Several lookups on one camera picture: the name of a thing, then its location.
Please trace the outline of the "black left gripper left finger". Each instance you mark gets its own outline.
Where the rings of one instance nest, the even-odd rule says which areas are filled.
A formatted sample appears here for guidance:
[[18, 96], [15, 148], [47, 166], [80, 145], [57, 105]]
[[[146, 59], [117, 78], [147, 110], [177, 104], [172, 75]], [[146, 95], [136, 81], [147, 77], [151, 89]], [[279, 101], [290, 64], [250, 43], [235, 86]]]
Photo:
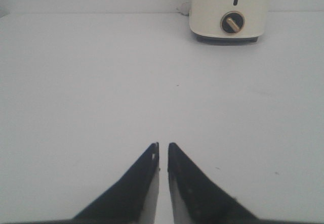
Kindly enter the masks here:
[[152, 143], [125, 174], [73, 221], [154, 221], [159, 193], [159, 144]]

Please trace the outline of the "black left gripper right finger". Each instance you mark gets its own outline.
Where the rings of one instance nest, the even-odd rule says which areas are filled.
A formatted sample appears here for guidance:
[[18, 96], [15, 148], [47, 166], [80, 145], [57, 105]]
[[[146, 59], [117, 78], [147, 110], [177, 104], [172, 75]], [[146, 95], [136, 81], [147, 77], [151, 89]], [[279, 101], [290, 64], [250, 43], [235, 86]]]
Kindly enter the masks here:
[[174, 221], [258, 219], [212, 182], [175, 143], [168, 147], [168, 175]]

